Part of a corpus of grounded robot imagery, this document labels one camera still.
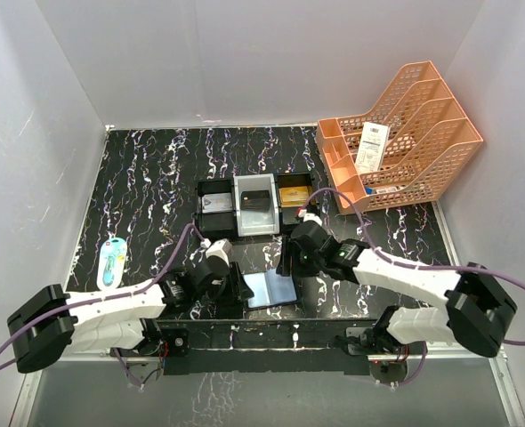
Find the black card holder wallet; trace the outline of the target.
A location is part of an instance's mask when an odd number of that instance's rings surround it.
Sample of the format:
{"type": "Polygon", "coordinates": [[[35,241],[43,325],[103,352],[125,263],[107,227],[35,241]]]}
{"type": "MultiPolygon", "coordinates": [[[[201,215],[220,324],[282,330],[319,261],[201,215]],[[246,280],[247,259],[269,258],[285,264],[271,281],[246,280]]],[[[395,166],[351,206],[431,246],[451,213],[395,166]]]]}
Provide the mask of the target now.
{"type": "Polygon", "coordinates": [[[253,293],[246,299],[249,310],[291,304],[298,300],[294,280],[290,276],[279,275],[276,269],[247,274],[244,280],[253,293]]]}

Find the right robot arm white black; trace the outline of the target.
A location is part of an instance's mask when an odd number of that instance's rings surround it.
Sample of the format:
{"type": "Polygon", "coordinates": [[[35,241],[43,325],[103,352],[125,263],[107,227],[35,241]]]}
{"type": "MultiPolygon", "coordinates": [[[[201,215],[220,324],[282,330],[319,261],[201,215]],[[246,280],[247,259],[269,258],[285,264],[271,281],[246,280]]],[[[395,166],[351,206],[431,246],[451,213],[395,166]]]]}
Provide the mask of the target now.
{"type": "Polygon", "coordinates": [[[336,337],[337,345],[361,354],[393,353],[415,342],[445,342],[494,358],[517,311],[503,287],[474,264],[465,270],[408,264],[362,241],[338,241],[315,221],[299,223],[284,237],[278,272],[297,278],[325,274],[424,302],[417,309],[389,306],[372,327],[336,337]]]}

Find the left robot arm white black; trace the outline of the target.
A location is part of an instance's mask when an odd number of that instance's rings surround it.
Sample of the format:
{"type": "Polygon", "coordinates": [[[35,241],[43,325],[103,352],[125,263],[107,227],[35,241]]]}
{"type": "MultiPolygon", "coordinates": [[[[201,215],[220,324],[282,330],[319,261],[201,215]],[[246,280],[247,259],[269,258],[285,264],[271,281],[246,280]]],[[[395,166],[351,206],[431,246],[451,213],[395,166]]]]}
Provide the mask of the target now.
{"type": "Polygon", "coordinates": [[[147,320],[176,316],[196,302],[212,303],[224,318],[240,315],[254,292],[235,262],[205,258],[192,268],[174,268],[158,282],[91,293],[45,286],[8,319],[12,350],[22,374],[45,369],[63,355],[118,348],[156,352],[162,334],[147,320]]]}

